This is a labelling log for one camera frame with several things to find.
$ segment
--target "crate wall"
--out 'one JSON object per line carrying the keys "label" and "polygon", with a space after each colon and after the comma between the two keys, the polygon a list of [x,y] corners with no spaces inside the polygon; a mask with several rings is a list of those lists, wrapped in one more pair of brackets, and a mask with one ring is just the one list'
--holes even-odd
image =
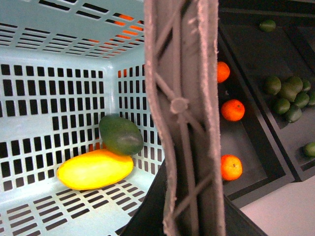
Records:
{"label": "crate wall", "polygon": [[[145,95],[143,3],[5,0],[0,15],[0,236],[119,235],[164,159]],[[144,137],[134,170],[66,188],[56,170],[102,148],[98,122],[111,113]]]}

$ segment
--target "black compartment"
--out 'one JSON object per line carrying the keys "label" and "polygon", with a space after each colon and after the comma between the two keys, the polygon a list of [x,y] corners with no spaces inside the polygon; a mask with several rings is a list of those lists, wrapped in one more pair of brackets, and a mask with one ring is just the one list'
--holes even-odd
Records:
{"label": "black compartment", "polygon": [[236,206],[243,207],[294,178],[220,35],[218,41],[218,61],[226,62],[231,69],[229,78],[218,84],[219,106],[238,99],[246,110],[237,122],[220,116],[221,154],[235,155],[243,164],[240,178],[223,182],[224,193]]}
{"label": "black compartment", "polygon": [[[315,90],[314,17],[302,14],[259,14],[224,9],[219,12],[219,32],[235,60],[242,80],[259,106],[288,166],[297,181],[315,175],[315,161],[301,147],[315,141],[315,107],[302,109],[302,117],[288,123],[271,111],[274,99],[262,92],[264,79],[276,75],[282,81],[295,75],[311,82]],[[259,22],[273,19],[273,32],[259,30]]]}

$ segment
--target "white floor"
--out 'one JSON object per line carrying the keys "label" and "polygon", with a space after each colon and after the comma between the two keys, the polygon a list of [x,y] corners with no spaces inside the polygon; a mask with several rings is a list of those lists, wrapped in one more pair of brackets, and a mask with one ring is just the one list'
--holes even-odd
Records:
{"label": "white floor", "polygon": [[315,236],[315,177],[241,208],[268,236]]}

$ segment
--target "orange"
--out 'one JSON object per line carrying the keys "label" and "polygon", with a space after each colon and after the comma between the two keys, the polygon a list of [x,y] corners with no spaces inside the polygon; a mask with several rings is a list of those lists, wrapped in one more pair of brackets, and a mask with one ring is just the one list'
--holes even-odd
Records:
{"label": "orange", "polygon": [[224,180],[236,180],[243,172],[241,160],[230,154],[221,157],[221,174]]}
{"label": "orange", "polygon": [[236,99],[225,102],[221,107],[222,116],[229,121],[240,120],[245,113],[244,105]]}
{"label": "orange", "polygon": [[230,75],[230,68],[223,61],[218,61],[218,83],[225,81]]}

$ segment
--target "rectangular slot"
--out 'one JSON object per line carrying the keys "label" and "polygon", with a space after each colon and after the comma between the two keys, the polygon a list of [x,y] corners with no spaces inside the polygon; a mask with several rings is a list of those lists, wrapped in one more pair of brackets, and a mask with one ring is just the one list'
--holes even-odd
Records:
{"label": "rectangular slot", "polygon": [[64,81],[59,81],[59,94],[64,95],[65,94],[65,87],[64,87]]}
{"label": "rectangular slot", "polygon": [[31,230],[31,229],[35,228],[35,227],[37,227],[36,223],[30,224],[30,225],[28,225],[26,227],[23,227],[23,228],[19,229],[19,230],[13,231],[13,236],[16,236],[16,235],[19,235],[21,233],[24,233],[24,232],[26,232],[28,230]]}
{"label": "rectangular slot", "polygon": [[47,99],[41,99],[40,100],[40,107],[41,107],[42,114],[47,114],[48,113]]}
{"label": "rectangular slot", "polygon": [[82,210],[82,211],[79,211],[79,212],[77,212],[77,213],[71,215],[71,218],[72,218],[72,219],[75,219],[75,218],[77,218],[77,217],[79,217],[79,216],[81,216],[81,215],[83,215],[83,214],[85,214],[85,213],[87,213],[87,212],[89,212],[89,211],[90,211],[89,209],[84,209],[84,210]]}
{"label": "rectangular slot", "polygon": [[25,96],[23,80],[16,80],[15,85],[16,85],[16,91],[17,91],[18,96]]}
{"label": "rectangular slot", "polygon": [[51,225],[49,225],[49,226],[46,226],[46,229],[47,229],[47,230],[51,230],[51,229],[53,229],[53,228],[55,228],[55,227],[57,227],[57,226],[59,226],[59,225],[62,225],[62,224],[64,224],[64,223],[66,223],[66,222],[67,222],[66,219],[62,219],[62,220],[60,220],[60,221],[57,221],[57,222],[54,223],[54,224],[51,224]]}
{"label": "rectangular slot", "polygon": [[3,80],[3,90],[5,96],[13,96],[11,80]]}
{"label": "rectangular slot", "polygon": [[23,172],[22,161],[20,159],[14,160],[13,165],[14,165],[14,173],[16,175],[21,174]]}
{"label": "rectangular slot", "polygon": [[102,7],[99,7],[99,6],[95,6],[95,5],[92,5],[92,4],[89,4],[89,3],[83,4],[83,7],[86,7],[86,8],[89,8],[91,10],[98,11],[98,12],[101,12],[101,13],[107,13],[108,12],[108,10],[105,9],[105,8],[102,8]]}
{"label": "rectangular slot", "polygon": [[44,161],[43,161],[43,155],[37,155],[36,156],[36,163],[37,163],[37,168],[44,168]]}
{"label": "rectangular slot", "polygon": [[104,200],[104,201],[102,201],[100,203],[97,203],[97,204],[93,205],[93,208],[94,209],[99,208],[99,207],[105,205],[106,203],[109,203],[108,200]]}
{"label": "rectangular slot", "polygon": [[15,116],[14,101],[5,101],[5,104],[7,116],[14,117]]}
{"label": "rectangular slot", "polygon": [[1,172],[3,178],[11,176],[10,165],[8,161],[1,163]]}
{"label": "rectangular slot", "polygon": [[100,18],[100,16],[96,16],[85,11],[77,11],[76,14],[81,15],[81,16],[86,16],[92,19],[97,19],[97,20]]}
{"label": "rectangular slot", "polygon": [[28,80],[28,88],[29,88],[29,95],[30,96],[36,95],[35,81],[34,80]]}
{"label": "rectangular slot", "polygon": [[44,80],[40,80],[40,81],[38,81],[38,85],[39,85],[39,94],[40,95],[47,95],[46,82]]}
{"label": "rectangular slot", "polygon": [[32,160],[31,157],[26,157],[25,158],[25,166],[26,166],[26,171],[34,170],[33,160]]}
{"label": "rectangular slot", "polygon": [[63,11],[68,11],[68,10],[70,10],[69,7],[62,6],[62,5],[59,5],[59,4],[50,2],[50,1],[46,1],[46,0],[40,0],[40,1],[39,1],[39,4],[43,4],[43,5],[45,5],[45,6],[49,6],[49,7],[53,7],[53,8],[57,8],[57,9],[63,10]]}
{"label": "rectangular slot", "polygon": [[32,66],[26,66],[26,75],[27,76],[34,76],[34,68]]}
{"label": "rectangular slot", "polygon": [[19,104],[20,116],[26,116],[27,115],[26,101],[25,100],[19,100],[18,104]]}
{"label": "rectangular slot", "polygon": [[14,65],[14,74],[15,75],[23,75],[22,66],[21,65]]}

